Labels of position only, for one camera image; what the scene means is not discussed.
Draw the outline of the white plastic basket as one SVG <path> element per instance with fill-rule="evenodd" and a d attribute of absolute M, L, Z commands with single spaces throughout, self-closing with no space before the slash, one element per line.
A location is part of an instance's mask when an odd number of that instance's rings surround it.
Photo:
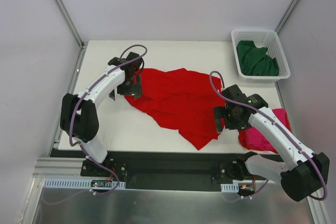
<path fill-rule="evenodd" d="M 290 77 L 287 59 L 275 31 L 234 29 L 231 37 L 240 81 L 274 83 Z"/>

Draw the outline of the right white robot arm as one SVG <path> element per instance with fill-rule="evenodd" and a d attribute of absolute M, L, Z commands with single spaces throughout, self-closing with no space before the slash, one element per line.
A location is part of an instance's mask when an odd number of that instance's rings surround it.
<path fill-rule="evenodd" d="M 294 201 L 306 197 L 324 201 L 330 160 L 324 153 L 315 153 L 298 140 L 275 116 L 268 103 L 258 94 L 246 96 L 237 85 L 216 93 L 225 100 L 224 106 L 214 108 L 218 132 L 256 129 L 277 151 L 282 161 L 277 162 L 248 152 L 229 165 L 227 174 L 238 180 L 252 175 L 277 182 Z"/>

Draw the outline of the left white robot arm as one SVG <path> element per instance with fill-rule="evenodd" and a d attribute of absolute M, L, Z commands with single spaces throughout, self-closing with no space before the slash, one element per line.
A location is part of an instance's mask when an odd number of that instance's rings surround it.
<path fill-rule="evenodd" d="M 71 146 L 80 145 L 94 161 L 92 168 L 99 176 L 110 173 L 111 163 L 106 160 L 108 152 L 98 138 L 97 109 L 105 98 L 115 100 L 117 94 L 141 97 L 143 67 L 143 55 L 135 52 L 126 58 L 114 57 L 92 84 L 77 94 L 67 93 L 62 99 L 60 128 L 68 134 Z"/>

